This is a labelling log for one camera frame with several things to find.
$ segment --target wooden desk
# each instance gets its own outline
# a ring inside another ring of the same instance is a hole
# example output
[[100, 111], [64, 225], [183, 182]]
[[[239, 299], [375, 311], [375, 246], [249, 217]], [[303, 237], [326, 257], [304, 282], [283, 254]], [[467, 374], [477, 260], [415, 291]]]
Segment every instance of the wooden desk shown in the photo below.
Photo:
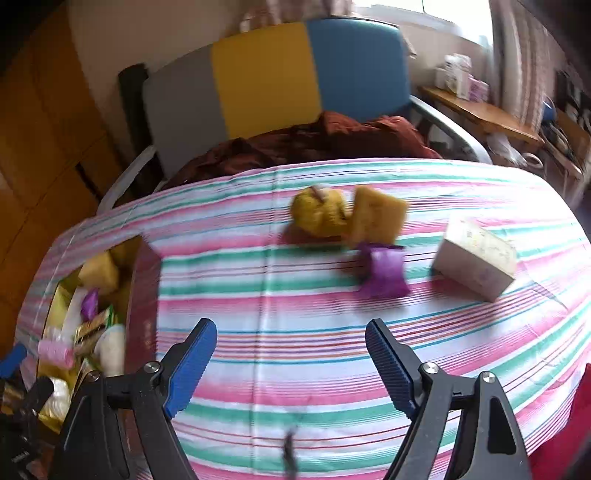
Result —
[[535, 147], [544, 142], [533, 130], [524, 127], [513, 115], [489, 103], [460, 100], [454, 94], [437, 88], [420, 87], [431, 100], [440, 102], [449, 109], [479, 125], [485, 133], [500, 132], [509, 138], [525, 141]]

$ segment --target chair armrest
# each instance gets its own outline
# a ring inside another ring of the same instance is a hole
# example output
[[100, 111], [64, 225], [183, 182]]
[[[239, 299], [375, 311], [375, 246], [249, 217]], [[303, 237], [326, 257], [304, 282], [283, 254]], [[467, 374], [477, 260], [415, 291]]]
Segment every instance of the chair armrest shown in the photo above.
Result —
[[113, 208], [115, 202], [125, 193], [125, 190], [129, 188], [142, 168], [144, 168], [146, 163], [152, 160], [155, 155], [156, 148], [153, 145], [150, 145], [135, 157], [129, 167], [127, 167], [121, 176], [115, 180], [115, 183], [111, 186], [109, 191], [105, 193], [105, 196], [100, 201], [99, 207], [96, 209], [97, 215], [108, 212]]
[[426, 120], [440, 128], [445, 134], [449, 135], [454, 141], [460, 143], [462, 147], [467, 148], [470, 157], [473, 161], [480, 163], [488, 163], [492, 165], [491, 158], [486, 152], [482, 144], [473, 136], [471, 136], [460, 125], [455, 123], [452, 119], [445, 116], [436, 108], [423, 102], [417, 97], [411, 95], [410, 101], [413, 108], [420, 113]]

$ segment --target yellow plush toy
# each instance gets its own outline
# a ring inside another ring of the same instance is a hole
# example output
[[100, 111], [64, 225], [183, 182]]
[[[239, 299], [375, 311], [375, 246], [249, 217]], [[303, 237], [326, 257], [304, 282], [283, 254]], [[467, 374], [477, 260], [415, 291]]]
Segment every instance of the yellow plush toy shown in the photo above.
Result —
[[340, 190], [313, 185], [295, 196], [291, 216], [302, 230], [325, 238], [343, 235], [349, 214]]

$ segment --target window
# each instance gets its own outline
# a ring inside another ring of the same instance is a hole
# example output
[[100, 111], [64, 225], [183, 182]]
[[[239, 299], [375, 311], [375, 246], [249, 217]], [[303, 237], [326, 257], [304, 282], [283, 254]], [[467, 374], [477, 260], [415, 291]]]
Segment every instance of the window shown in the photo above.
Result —
[[489, 0], [353, 0], [360, 15], [389, 23], [443, 30], [483, 46], [492, 45]]

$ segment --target table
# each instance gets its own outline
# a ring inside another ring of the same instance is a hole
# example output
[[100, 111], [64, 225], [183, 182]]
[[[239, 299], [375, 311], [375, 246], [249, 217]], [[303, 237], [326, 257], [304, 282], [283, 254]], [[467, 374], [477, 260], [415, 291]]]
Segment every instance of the table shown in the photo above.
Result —
[[[404, 198], [411, 295], [361, 300], [355, 252], [290, 226], [300, 189], [327, 183], [349, 201], [358, 184]], [[430, 264], [450, 212], [512, 242], [517, 279], [494, 304]], [[254, 170], [159, 192], [62, 234], [35, 276], [17, 324], [34, 344], [51, 296], [75, 265], [141, 233], [163, 260], [158, 356], [202, 316], [217, 349], [174, 421], [200, 479], [283, 478], [281, 445], [310, 478], [382, 478], [408, 426], [365, 349], [381, 317], [421, 360], [455, 375], [492, 370], [531, 451], [565, 424], [591, 349], [591, 245], [560, 196], [515, 168], [446, 160], [339, 160]], [[22, 373], [35, 373], [34, 348]], [[451, 414], [433, 478], [442, 478]]]
[[544, 143], [531, 128], [521, 125], [513, 115], [490, 103], [461, 100], [453, 93], [438, 88], [420, 87], [420, 91], [430, 100], [441, 103], [475, 123], [486, 134], [500, 132], [509, 138], [524, 141], [533, 147], [539, 147]]

